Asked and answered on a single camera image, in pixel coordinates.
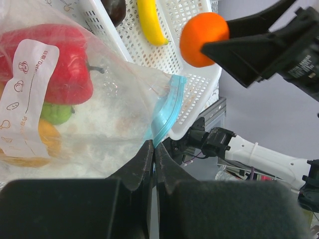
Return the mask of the dark brown avocado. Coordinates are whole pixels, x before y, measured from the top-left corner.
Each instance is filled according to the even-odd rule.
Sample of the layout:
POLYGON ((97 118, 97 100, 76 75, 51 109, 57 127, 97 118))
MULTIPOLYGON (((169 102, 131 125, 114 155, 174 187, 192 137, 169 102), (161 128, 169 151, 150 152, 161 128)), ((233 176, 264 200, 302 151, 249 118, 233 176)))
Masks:
POLYGON ((101 0, 103 7, 108 13, 113 25, 119 26, 126 16, 125 0, 101 0))

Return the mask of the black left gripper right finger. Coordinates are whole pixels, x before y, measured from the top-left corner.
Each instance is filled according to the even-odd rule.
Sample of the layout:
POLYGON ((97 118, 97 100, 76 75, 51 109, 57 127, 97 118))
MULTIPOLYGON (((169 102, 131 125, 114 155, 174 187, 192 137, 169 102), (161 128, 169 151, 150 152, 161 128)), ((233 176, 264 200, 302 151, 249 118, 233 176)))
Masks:
POLYGON ((296 199, 276 181, 199 181, 155 149, 162 239, 310 239, 296 199))

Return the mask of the orange tangerine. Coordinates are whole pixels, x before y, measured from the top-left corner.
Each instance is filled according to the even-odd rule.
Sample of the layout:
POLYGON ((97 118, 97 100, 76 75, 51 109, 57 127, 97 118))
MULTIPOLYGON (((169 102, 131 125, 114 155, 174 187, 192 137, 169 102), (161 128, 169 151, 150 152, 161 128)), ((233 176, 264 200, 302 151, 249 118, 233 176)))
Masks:
POLYGON ((202 47, 206 43, 228 40, 229 37, 229 27, 222 16, 214 12, 200 13, 191 18, 181 31, 181 56, 193 67, 211 66, 214 61, 201 52, 202 47))
POLYGON ((49 159, 42 157, 22 158, 6 156, 2 149, 0 150, 0 160, 13 166, 30 168, 39 168, 50 163, 49 159))

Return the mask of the green lime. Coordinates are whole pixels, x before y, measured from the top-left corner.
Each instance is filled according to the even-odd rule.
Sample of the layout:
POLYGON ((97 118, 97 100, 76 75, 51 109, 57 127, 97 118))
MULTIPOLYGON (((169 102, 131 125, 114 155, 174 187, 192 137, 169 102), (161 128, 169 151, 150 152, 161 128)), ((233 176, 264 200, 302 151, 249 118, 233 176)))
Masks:
POLYGON ((40 117, 53 125, 60 125, 67 122, 74 113, 74 108, 70 105, 44 103, 40 117))

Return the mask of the yellow banana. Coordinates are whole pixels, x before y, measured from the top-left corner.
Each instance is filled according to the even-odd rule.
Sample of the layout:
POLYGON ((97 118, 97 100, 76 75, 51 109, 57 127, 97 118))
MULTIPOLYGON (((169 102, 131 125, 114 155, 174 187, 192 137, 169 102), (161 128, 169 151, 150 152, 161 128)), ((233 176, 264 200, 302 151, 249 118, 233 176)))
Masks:
POLYGON ((169 44, 165 38, 157 14, 155 0, 137 0, 139 20, 142 32, 151 45, 164 46, 169 44))

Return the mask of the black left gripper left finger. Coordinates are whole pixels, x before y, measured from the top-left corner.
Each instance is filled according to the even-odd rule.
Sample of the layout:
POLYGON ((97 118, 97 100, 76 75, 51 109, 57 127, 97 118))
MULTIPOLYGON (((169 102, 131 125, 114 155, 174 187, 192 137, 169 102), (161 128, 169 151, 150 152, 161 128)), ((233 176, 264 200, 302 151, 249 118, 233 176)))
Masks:
POLYGON ((0 193, 3 239, 147 239, 153 143, 105 179, 23 179, 0 193))

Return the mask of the red bell pepper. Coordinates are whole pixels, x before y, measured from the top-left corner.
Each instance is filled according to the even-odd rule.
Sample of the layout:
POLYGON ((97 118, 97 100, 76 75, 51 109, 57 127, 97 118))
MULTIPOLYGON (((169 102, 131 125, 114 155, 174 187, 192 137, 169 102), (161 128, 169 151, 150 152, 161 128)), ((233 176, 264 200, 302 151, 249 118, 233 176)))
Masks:
POLYGON ((65 24, 40 24, 8 31, 0 35, 0 80, 6 84, 12 77, 12 62, 18 44, 24 39, 36 40, 59 48, 59 58, 49 80, 45 102, 57 105, 79 105, 93 95, 90 71, 104 73, 90 66, 86 54, 87 40, 79 28, 65 24))

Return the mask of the yellow lemon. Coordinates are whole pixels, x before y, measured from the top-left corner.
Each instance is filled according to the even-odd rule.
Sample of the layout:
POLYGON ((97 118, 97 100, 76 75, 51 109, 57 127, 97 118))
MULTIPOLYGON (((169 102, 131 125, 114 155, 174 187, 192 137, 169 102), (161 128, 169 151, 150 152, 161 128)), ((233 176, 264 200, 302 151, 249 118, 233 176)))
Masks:
POLYGON ((57 157, 61 151, 61 135, 50 122, 40 119, 38 133, 42 143, 46 145, 49 156, 57 157))

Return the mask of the clear zip top bag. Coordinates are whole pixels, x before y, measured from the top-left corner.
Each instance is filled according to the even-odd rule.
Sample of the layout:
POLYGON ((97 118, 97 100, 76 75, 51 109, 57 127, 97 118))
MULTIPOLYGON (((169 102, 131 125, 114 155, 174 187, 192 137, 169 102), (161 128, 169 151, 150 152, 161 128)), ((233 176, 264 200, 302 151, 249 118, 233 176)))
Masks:
POLYGON ((6 156, 42 157, 39 168, 0 161, 0 180, 102 178, 129 161, 150 139, 158 145, 179 114, 186 78, 127 62, 94 34, 38 0, 3 0, 0 34, 40 24, 65 24, 80 29, 87 40, 92 97, 71 105, 75 113, 60 125, 61 151, 48 154, 38 124, 59 48, 24 39, 14 53, 13 77, 0 81, 0 149, 6 156))

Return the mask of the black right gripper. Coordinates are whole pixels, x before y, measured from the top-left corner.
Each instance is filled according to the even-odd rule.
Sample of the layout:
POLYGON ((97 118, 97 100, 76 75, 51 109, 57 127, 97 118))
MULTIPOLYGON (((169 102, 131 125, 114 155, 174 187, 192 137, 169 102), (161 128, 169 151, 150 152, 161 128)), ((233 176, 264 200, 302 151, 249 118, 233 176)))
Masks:
POLYGON ((202 53, 245 88, 279 74, 318 100, 319 11, 300 7, 284 28, 267 33, 295 2, 279 0, 253 15, 226 21, 230 39, 206 43, 202 53))

